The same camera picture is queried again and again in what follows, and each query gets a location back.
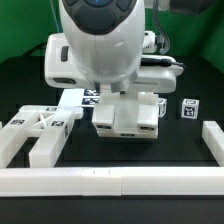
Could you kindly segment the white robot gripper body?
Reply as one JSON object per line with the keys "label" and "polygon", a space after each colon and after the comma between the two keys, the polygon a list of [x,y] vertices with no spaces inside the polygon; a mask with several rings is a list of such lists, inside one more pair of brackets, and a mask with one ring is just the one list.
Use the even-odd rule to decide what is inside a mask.
{"label": "white robot gripper body", "polygon": [[49,37],[45,56],[48,85],[64,89],[92,89],[111,93],[136,89],[170,93],[176,89],[177,67],[163,67],[155,56],[152,66],[141,61],[143,37],[121,33],[55,34]]}

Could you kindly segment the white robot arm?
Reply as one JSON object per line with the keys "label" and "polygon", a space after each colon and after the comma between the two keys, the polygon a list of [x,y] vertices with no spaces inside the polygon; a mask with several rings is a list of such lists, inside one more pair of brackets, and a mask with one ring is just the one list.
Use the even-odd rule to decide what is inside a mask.
{"label": "white robot arm", "polygon": [[159,11],[198,15],[217,1],[59,0],[63,31],[48,39],[45,80],[56,88],[173,92],[184,66],[167,55],[164,31],[145,30],[145,10],[159,27]]}

